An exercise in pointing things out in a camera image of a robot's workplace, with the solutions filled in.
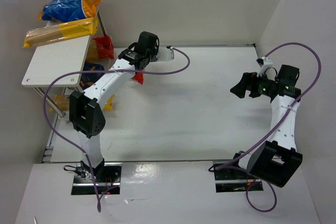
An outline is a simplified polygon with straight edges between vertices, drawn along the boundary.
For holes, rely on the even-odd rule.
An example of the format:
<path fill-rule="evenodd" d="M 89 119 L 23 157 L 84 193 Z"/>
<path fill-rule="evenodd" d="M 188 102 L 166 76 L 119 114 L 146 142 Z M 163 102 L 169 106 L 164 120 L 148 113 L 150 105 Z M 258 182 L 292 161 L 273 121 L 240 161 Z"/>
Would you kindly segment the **red fusilli pasta bag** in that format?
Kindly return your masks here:
<path fill-rule="evenodd" d="M 140 85 L 143 85 L 144 83 L 144 76 L 143 73 L 136 73 L 133 77 L 132 77 L 133 81 L 136 81 L 137 83 L 139 83 Z"/>

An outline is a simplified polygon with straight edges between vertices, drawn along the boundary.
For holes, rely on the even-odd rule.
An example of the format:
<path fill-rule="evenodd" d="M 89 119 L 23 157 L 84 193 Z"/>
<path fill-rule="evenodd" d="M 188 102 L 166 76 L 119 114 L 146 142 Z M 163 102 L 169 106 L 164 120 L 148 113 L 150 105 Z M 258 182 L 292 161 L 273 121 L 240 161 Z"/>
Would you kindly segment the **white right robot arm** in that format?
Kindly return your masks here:
<path fill-rule="evenodd" d="M 251 98 L 261 95 L 270 98 L 271 133 L 255 150 L 236 162 L 247 174 L 277 187 L 283 187 L 302 163 L 303 155 L 297 152 L 295 144 L 295 121 L 301 95 L 296 88 L 300 70 L 282 65 L 274 80 L 255 72 L 245 72 L 231 93 L 244 98 L 249 91 Z"/>

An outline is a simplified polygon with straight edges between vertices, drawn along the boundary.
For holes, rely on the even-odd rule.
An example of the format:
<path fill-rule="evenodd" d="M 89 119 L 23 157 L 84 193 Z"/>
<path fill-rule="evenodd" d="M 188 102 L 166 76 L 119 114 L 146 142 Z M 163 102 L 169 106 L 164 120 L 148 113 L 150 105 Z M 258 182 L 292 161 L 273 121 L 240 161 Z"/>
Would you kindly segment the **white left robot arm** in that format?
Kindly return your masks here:
<path fill-rule="evenodd" d="M 116 91 L 135 76 L 136 70 L 143 70 L 155 60 L 159 44 L 157 35 L 143 31 L 137 42 L 119 54 L 110 68 L 111 73 L 104 74 L 83 92 L 75 91 L 70 95 L 69 119 L 84 150 L 81 167 L 95 179 L 104 171 L 99 137 L 106 124 L 103 108 Z"/>

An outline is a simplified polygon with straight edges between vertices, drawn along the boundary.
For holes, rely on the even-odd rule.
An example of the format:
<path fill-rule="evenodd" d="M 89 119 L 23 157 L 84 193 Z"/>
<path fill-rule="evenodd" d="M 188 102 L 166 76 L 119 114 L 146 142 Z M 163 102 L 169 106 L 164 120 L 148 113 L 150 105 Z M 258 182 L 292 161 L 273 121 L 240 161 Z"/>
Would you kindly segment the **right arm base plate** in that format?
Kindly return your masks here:
<path fill-rule="evenodd" d="M 208 171 L 214 175 L 217 193 L 246 192 L 250 185 L 253 185 L 253 187 L 249 191 L 264 190 L 261 180 L 248 175 L 246 172 L 228 168 L 216 169 L 217 166 L 223 165 L 227 161 L 228 160 L 215 160 L 208 169 Z"/>

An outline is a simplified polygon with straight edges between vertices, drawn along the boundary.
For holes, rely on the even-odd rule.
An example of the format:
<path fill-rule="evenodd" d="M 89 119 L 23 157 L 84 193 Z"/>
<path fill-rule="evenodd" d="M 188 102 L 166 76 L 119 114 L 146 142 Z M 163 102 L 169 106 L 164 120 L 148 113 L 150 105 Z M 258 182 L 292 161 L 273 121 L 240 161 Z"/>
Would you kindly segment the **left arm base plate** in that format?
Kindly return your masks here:
<path fill-rule="evenodd" d="M 64 171 L 74 173 L 72 183 L 72 195 L 94 195 L 95 189 L 91 174 L 80 164 L 65 165 Z M 96 187 L 99 194 L 107 190 L 108 195 L 120 193 L 121 163 L 105 163 L 102 174 L 95 177 Z"/>

